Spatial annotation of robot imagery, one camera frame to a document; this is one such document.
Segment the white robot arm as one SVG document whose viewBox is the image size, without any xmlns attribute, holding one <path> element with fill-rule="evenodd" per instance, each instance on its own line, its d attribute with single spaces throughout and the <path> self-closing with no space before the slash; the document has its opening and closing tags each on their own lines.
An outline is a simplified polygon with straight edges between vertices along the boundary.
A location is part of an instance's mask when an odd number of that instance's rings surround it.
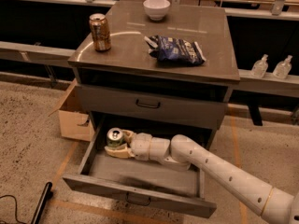
<svg viewBox="0 0 299 224">
<path fill-rule="evenodd" d="M 156 161 L 178 171 L 186 171 L 194 165 L 268 224 L 299 224 L 299 194 L 292 196 L 272 187 L 185 135 L 164 139 L 148 133 L 112 128 L 107 132 L 105 151 L 111 157 Z"/>
</svg>

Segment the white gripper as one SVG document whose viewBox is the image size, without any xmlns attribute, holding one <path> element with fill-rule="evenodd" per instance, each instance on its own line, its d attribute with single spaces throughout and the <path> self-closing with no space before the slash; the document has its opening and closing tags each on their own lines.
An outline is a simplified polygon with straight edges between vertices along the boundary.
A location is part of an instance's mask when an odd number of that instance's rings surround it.
<svg viewBox="0 0 299 224">
<path fill-rule="evenodd" d="M 126 143 L 118 147 L 105 146 L 106 153 L 114 158 L 130 159 L 135 157 L 139 161 L 148 161 L 150 159 L 150 142 L 152 135 L 148 133 L 134 133 L 130 130 L 123 130 L 124 141 Z"/>
</svg>

